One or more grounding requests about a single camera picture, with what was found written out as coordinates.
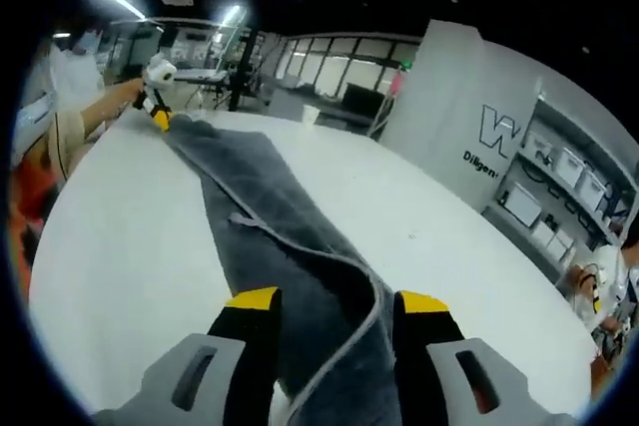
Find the white bag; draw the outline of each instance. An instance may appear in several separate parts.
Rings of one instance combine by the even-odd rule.
[[[104,80],[95,56],[52,49],[50,59],[58,111],[80,112],[104,95]]]

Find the letter w logo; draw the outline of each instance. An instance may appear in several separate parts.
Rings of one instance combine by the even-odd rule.
[[[521,127],[517,127],[515,121],[510,117],[502,115],[497,119],[495,109],[487,105],[483,106],[479,142],[491,149],[498,145],[499,154],[507,159],[517,147],[515,137],[520,131]]]

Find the desk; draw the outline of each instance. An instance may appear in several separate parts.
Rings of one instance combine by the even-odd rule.
[[[317,121],[319,125],[326,120],[337,120],[347,124],[349,131],[365,133],[372,124],[372,118],[348,111],[341,106],[340,101],[331,101],[319,95],[283,87],[275,87],[269,104],[269,113],[279,118],[299,120],[302,118],[304,105],[319,109]]]
[[[264,132],[391,288],[448,303],[466,337],[483,338],[526,374],[549,411],[582,410],[590,335],[535,265],[460,199],[366,137],[259,115],[199,115]],[[158,357],[206,331],[228,298],[198,178],[148,117],[126,112],[44,228],[30,291],[43,347],[89,410],[117,407]]]

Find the storage bin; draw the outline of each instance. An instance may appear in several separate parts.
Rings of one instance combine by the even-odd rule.
[[[537,199],[518,182],[513,184],[504,207],[528,227],[541,215]]]
[[[552,152],[552,144],[544,139],[540,134],[530,131],[526,135],[526,142],[523,150],[532,158],[536,158],[537,152],[541,152],[541,155],[548,157]]]
[[[561,241],[561,243],[566,247],[569,248],[572,246],[572,244],[575,242],[575,239],[570,236],[565,229],[560,228],[557,233],[555,234],[555,237]]]
[[[579,157],[565,147],[561,149],[557,161],[554,163],[554,171],[566,184],[574,188],[583,169],[584,165]]]
[[[584,170],[575,188],[577,196],[594,212],[606,193],[606,186],[589,170]]]
[[[552,229],[550,229],[550,226],[548,226],[543,221],[538,221],[535,227],[532,229],[530,237],[537,243],[539,243],[540,246],[546,248],[554,235],[555,233]]]
[[[566,248],[566,245],[563,244],[561,241],[559,241],[559,238],[557,238],[557,236],[555,236],[550,241],[550,243],[548,244],[546,249],[548,250],[548,253],[550,254],[550,256],[552,256],[557,261],[559,261],[561,259],[561,257],[568,250],[568,248]]]

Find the computer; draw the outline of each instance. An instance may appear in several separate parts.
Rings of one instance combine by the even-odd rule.
[[[384,95],[375,90],[348,84],[341,100],[341,106],[354,114],[374,118],[377,115]]]

